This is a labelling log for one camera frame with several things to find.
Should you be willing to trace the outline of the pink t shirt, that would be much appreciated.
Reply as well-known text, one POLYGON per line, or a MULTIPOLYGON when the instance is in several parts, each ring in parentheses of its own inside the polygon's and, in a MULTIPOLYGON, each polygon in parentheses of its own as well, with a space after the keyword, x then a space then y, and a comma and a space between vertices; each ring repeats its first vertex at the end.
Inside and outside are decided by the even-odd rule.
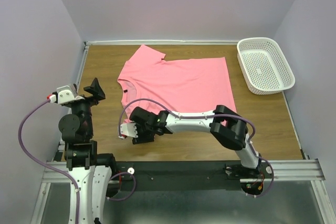
POLYGON ((182 113, 217 105, 236 111, 224 57, 166 61, 164 53, 142 45, 125 62, 117 82, 123 90, 125 123, 138 106, 155 114, 164 106, 182 113))

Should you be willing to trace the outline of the white perforated plastic basket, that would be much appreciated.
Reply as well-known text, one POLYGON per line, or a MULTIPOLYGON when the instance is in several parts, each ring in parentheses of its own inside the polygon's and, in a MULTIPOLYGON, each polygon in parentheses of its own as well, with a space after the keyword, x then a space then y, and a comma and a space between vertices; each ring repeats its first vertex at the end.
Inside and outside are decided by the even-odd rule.
POLYGON ((237 59, 247 87, 253 94, 276 94, 295 85, 289 63, 273 39, 253 37, 240 40, 237 59))

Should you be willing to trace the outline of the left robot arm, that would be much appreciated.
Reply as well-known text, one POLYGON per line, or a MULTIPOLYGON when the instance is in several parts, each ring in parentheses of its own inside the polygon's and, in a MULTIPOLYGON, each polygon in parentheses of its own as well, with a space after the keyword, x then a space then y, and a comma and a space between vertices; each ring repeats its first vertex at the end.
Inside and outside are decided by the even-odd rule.
POLYGON ((106 95, 97 78, 79 95, 75 84, 57 89, 58 104, 69 107, 58 128, 65 143, 66 174, 70 177, 69 223, 102 223, 108 182, 116 171, 112 154, 98 154, 93 138, 91 107, 106 95))

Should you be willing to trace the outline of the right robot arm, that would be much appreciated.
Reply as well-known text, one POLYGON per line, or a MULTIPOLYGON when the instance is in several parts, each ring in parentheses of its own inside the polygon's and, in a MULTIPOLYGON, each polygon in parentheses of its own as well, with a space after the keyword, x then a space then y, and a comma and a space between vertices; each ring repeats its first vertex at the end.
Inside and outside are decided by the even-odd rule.
POLYGON ((236 152, 243 171, 260 170, 259 155, 250 143, 252 134, 248 133, 248 121, 223 105, 201 113, 161 110, 157 114, 138 106, 131 113, 130 120, 135 123, 137 137, 134 141, 137 143, 153 141, 155 135, 209 133, 222 147, 236 152))

